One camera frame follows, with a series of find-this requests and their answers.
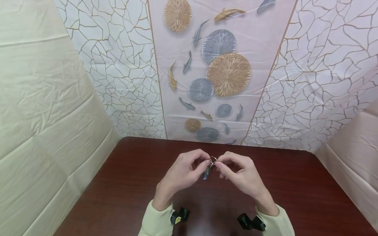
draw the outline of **sleeve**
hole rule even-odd
[[[294,236],[294,229],[289,220],[285,209],[277,205],[280,213],[278,216],[268,216],[261,213],[257,207],[257,216],[265,224],[265,231],[262,233],[263,236]]]
[[[173,225],[170,223],[170,217],[173,212],[172,204],[164,211],[158,211],[152,206],[152,201],[150,201],[138,236],[171,236]]]

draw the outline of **backdrop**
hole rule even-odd
[[[121,136],[314,151],[377,98],[377,0],[55,3]]]

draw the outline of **fish illustration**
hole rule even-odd
[[[221,20],[224,20],[226,19],[227,17],[231,16],[232,14],[235,14],[235,13],[242,13],[242,14],[245,14],[246,12],[243,11],[243,10],[240,10],[240,9],[230,9],[230,10],[226,10],[226,8],[223,8],[222,12],[219,13],[219,15],[217,15],[214,19],[215,22],[218,22],[218,21],[221,21]]]
[[[211,167],[208,166],[206,168],[206,171],[203,173],[203,180],[206,180],[209,177],[210,173],[211,173]]]
[[[230,128],[228,127],[228,125],[225,124],[225,123],[222,123],[222,124],[224,124],[226,126],[226,129],[225,129],[226,134],[229,134],[230,133]]]
[[[180,102],[184,105],[184,106],[186,106],[186,108],[187,109],[189,109],[189,110],[195,110],[195,107],[192,105],[192,103],[186,103],[186,102],[184,102],[180,97],[178,98],[178,99],[180,99]]]
[[[189,60],[186,64],[184,64],[183,73],[186,74],[190,69],[190,64],[192,64],[192,50],[189,51]]]
[[[263,13],[266,9],[274,7],[276,5],[276,0],[264,0],[262,4],[257,9],[257,14]]]
[[[202,24],[200,24],[200,26],[198,26],[197,28],[197,31],[195,32],[194,36],[193,36],[193,45],[196,47],[198,45],[198,42],[200,41],[200,33],[201,33],[201,29],[202,29],[202,26],[208,22],[210,19],[207,19],[205,20]]]
[[[240,120],[240,118],[243,116],[243,106],[241,104],[239,104],[240,107],[241,107],[241,110],[240,112],[237,114],[236,116],[236,120]]]
[[[232,144],[234,144],[235,142],[236,142],[236,139],[235,139],[233,142],[231,142],[231,143],[226,143],[226,144],[232,145]]]
[[[202,110],[201,110],[201,114],[203,114],[204,116],[206,116],[209,120],[214,120],[212,117],[211,117],[211,115],[210,114],[206,114],[206,113],[204,113]]]
[[[172,64],[172,66],[169,68],[169,83],[171,87],[176,90],[177,89],[177,80],[175,80],[175,77],[173,76],[173,66],[175,65],[176,61]]]

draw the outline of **crackle pattern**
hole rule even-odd
[[[298,0],[242,145],[314,151],[377,98],[377,9]]]
[[[54,0],[121,137],[166,138],[147,0]]]

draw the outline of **gold fish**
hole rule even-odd
[[[172,66],[169,68],[169,83],[173,89],[177,89],[177,80],[175,80],[173,76],[173,66],[175,65],[176,61],[172,64]]]
[[[219,15],[217,15],[214,19],[215,22],[218,22],[218,21],[221,21],[221,20],[224,20],[225,18],[229,17],[230,15],[232,14],[235,14],[235,13],[242,13],[242,14],[245,14],[246,12],[243,11],[243,10],[240,10],[240,9],[230,9],[230,10],[226,10],[226,8],[223,8],[222,12],[219,13]]]
[[[213,118],[211,117],[210,114],[206,114],[202,110],[201,110],[201,114],[203,114],[204,116],[206,116],[209,120],[213,120]]]

